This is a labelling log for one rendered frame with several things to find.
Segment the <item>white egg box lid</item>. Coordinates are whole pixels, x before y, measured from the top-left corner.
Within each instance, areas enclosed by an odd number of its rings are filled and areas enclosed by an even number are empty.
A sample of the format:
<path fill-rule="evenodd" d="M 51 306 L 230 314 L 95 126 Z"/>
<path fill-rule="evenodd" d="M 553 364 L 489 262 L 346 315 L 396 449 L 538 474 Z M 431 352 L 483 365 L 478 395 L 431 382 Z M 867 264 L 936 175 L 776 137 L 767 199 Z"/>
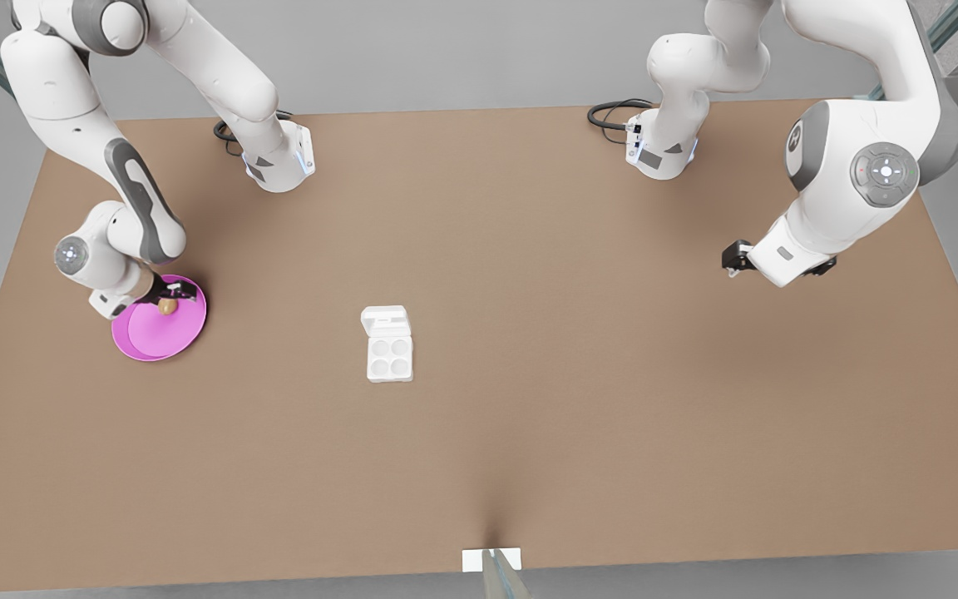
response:
<path fill-rule="evenodd" d="M 361 322 L 369 338 L 402 338 L 412 334 L 406 308 L 401 304 L 392 306 L 368 306 L 361 313 Z"/>

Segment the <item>white egg box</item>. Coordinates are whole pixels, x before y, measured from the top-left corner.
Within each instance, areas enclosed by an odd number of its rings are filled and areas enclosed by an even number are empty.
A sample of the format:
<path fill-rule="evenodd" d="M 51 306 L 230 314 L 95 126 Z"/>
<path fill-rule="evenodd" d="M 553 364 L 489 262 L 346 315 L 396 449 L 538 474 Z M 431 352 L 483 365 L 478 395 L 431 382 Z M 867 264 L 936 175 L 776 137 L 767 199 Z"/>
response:
<path fill-rule="evenodd" d="M 413 339 L 411 336 L 370 337 L 368 339 L 369 382 L 409 382 L 413 379 Z"/>

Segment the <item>magenta round plate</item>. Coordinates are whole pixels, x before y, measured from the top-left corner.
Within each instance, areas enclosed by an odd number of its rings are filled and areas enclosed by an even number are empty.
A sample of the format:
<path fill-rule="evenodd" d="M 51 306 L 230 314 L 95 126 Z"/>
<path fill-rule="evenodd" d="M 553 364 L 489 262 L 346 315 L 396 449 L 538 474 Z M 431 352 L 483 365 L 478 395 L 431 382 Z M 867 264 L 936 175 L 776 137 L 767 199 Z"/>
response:
<path fill-rule="evenodd" d="M 183 278 L 194 283 L 190 278 L 178 275 L 155 277 L 167 281 Z M 208 303 L 202 289 L 198 288 L 197 297 L 178 299 L 178 310 L 167 317 L 157 311 L 157 304 L 144 304 L 141 296 L 111 322 L 114 344 L 126 356 L 140 361 L 169 358 L 189 348 L 201 333 L 208 315 Z"/>

